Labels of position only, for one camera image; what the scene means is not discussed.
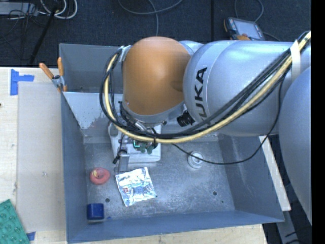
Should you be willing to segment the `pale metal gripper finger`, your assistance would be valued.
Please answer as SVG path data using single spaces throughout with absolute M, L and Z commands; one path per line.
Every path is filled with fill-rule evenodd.
M 121 153 L 119 158 L 118 173 L 124 173 L 128 171 L 129 154 Z

